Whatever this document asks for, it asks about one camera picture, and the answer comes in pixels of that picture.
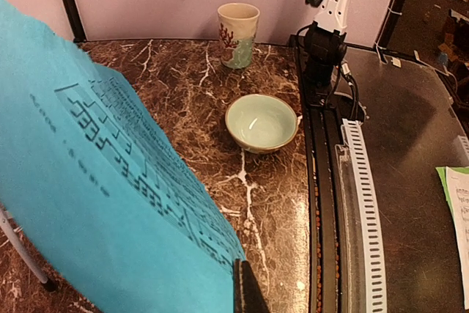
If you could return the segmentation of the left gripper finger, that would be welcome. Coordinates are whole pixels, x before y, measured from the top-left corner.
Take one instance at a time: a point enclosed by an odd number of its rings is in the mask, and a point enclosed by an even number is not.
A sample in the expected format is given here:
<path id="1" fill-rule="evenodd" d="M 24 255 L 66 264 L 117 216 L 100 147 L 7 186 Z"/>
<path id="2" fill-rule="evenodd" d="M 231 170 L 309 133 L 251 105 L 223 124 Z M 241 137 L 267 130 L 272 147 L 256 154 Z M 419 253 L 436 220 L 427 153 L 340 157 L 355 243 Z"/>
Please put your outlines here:
<path id="1" fill-rule="evenodd" d="M 269 313 L 258 281 L 247 260 L 236 259 L 233 265 L 234 313 Z"/>

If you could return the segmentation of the blue sheet music page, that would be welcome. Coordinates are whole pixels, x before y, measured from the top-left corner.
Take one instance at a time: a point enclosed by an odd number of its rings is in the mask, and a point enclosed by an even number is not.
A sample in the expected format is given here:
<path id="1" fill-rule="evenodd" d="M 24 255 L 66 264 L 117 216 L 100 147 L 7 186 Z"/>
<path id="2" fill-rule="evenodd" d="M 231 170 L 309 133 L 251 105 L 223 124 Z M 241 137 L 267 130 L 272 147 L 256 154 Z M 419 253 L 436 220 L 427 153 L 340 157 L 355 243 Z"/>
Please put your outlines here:
<path id="1" fill-rule="evenodd" d="M 103 312 L 233 312 L 231 224 L 125 77 L 1 2 L 1 202 Z"/>

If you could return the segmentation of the light blue music stand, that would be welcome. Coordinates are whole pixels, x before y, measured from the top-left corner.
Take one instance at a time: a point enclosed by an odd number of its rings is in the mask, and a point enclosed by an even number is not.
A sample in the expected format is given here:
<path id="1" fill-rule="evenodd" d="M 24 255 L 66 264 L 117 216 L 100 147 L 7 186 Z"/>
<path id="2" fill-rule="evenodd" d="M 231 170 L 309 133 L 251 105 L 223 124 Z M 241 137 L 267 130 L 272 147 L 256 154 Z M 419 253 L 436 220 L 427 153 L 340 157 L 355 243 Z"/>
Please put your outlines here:
<path id="1" fill-rule="evenodd" d="M 16 235 L 14 229 L 10 224 L 12 216 L 1 206 L 1 230 L 6 235 L 8 241 L 12 244 L 12 247 L 19 254 L 21 259 L 25 262 L 29 270 L 36 276 L 38 281 L 41 283 L 43 288 L 48 292 L 56 291 L 56 283 L 50 277 L 48 277 L 42 268 L 33 260 L 29 255 L 19 237 Z"/>

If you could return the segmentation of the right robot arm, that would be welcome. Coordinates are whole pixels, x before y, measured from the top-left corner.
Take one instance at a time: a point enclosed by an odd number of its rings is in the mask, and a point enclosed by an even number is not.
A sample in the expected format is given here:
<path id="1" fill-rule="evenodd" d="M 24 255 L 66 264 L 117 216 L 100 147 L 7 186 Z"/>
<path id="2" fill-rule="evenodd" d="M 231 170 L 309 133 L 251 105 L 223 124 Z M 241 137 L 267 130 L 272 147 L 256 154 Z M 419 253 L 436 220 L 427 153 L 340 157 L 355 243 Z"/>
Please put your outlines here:
<path id="1" fill-rule="evenodd" d="M 303 38 L 306 53 L 303 94 L 309 106 L 326 105 L 335 91 L 331 83 L 333 71 L 337 71 L 337 78 L 350 74 L 344 57 L 351 0 L 305 0 L 305 3 L 316 8 L 317 14 Z"/>

